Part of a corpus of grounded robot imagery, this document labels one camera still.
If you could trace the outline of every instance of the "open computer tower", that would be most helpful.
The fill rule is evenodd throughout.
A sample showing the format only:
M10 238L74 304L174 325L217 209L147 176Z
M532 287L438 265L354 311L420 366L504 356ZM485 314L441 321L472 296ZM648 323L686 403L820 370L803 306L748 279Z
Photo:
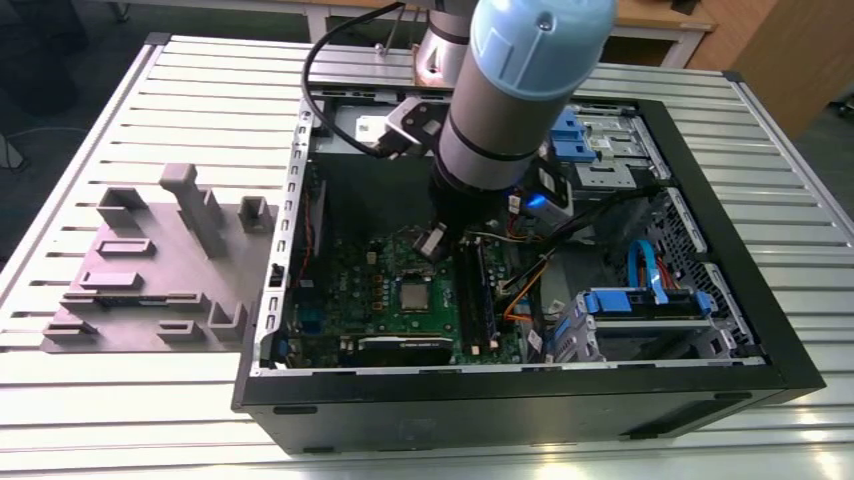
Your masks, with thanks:
M366 141L408 99L450 101L320 95ZM509 208L434 265L412 249L430 154L360 154L304 105L234 397L286 451L673 437L824 386L664 104L576 98L558 123ZM549 221L650 185L560 246L517 301L505 287Z

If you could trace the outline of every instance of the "green circuit board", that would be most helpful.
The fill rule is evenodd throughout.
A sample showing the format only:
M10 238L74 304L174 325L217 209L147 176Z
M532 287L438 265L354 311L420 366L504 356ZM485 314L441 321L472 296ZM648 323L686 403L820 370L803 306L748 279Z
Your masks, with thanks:
M306 366L340 366L342 338L366 335L452 339L456 364L520 363L518 333L502 335L492 352L464 351L454 262L428 262L413 251L418 235L417 230L404 229L362 243L336 240L325 273L324 326L304 337ZM489 242L484 252L497 284L508 276L502 245ZM297 314L301 318L317 312Z

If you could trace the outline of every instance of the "ram slot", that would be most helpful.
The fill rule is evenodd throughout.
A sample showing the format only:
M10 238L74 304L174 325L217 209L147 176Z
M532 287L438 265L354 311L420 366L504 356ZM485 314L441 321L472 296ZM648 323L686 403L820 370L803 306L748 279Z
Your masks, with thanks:
M464 351L480 355L496 348L493 290L481 242L465 242L454 251L457 304Z

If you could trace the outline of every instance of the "wooden cabinet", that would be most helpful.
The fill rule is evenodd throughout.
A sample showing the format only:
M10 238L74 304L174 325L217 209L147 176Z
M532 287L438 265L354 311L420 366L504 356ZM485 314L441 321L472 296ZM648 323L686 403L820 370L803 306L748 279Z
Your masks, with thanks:
M797 137L854 81L853 0L704 0L718 21L689 68L739 71Z

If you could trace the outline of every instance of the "aluminum slotted table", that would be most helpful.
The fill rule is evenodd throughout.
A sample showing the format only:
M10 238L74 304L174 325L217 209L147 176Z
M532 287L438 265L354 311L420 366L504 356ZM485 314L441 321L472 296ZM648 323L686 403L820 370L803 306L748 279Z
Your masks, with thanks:
M779 478L854 471L854 228L747 86L602 65L580 95L668 105L828 388L678 439L290 458L230 410L238 353L42 353L110 185L193 162L222 203L282 195L310 46L153 35L0 274L0 472L149 478ZM324 81L410 85L408 52L332 47Z

